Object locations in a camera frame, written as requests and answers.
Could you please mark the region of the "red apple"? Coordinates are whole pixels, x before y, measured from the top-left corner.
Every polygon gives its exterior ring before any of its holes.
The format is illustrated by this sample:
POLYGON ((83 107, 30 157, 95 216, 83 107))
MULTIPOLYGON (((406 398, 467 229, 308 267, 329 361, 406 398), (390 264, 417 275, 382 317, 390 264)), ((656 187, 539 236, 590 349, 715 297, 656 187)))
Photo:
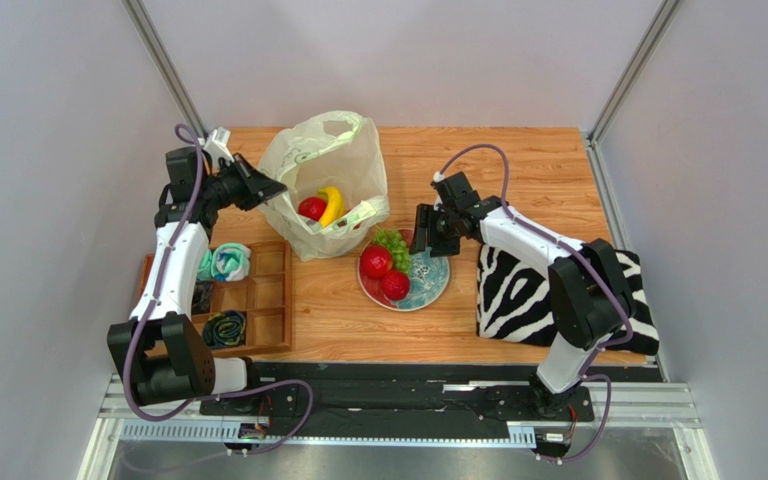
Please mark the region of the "red apple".
POLYGON ((328 202, 318 196, 311 196, 302 200, 297 213, 309 220, 318 222, 327 210, 328 202))

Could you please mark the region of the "pale green plastic bag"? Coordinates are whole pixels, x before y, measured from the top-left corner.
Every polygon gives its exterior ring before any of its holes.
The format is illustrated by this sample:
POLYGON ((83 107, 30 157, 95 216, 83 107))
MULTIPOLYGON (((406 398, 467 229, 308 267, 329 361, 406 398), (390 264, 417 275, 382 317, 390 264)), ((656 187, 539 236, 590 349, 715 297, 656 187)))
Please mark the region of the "pale green plastic bag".
POLYGON ((329 111, 280 131, 258 171, 287 191, 258 209, 302 261, 343 256, 391 213, 388 179, 374 121, 351 111, 329 111), (327 227, 300 216, 300 202, 334 187, 346 214, 327 227))

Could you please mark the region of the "yellow banana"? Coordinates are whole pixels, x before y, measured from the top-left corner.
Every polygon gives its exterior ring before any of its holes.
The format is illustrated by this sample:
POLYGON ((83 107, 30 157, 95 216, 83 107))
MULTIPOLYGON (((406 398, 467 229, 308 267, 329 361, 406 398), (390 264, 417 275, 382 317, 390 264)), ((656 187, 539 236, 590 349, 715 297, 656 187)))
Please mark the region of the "yellow banana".
POLYGON ((328 227, 342 218, 345 213, 345 203, 342 192, 334 186, 327 186, 317 191, 317 196, 325 203, 325 210, 319 218, 322 227, 328 227))

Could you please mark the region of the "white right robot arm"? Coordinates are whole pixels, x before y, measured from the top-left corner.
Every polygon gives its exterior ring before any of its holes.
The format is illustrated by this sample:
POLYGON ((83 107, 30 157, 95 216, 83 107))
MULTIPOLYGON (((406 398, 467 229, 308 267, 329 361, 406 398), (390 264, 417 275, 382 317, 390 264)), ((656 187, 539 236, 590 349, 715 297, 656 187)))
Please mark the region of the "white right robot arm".
POLYGON ((565 237, 527 219, 498 196, 483 198, 463 173, 436 175, 432 186, 438 199, 417 206, 411 253, 457 255, 461 240, 468 238, 540 274, 548 284, 557 333, 536 382, 554 395, 574 388, 597 350, 628 327, 636 312, 615 248, 602 239, 565 237))

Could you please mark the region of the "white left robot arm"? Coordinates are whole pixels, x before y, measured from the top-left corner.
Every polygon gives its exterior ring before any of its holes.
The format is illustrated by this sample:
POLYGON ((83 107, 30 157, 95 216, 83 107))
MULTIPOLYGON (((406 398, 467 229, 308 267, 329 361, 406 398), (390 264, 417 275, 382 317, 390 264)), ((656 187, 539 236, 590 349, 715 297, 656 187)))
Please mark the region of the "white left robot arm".
POLYGON ((192 322, 197 271, 220 210, 249 211, 285 193, 241 155, 208 173, 194 146, 165 155, 169 182, 154 218, 156 249, 129 320, 110 326, 107 346, 129 406, 190 402, 245 390, 252 372, 243 359, 215 358, 192 322))

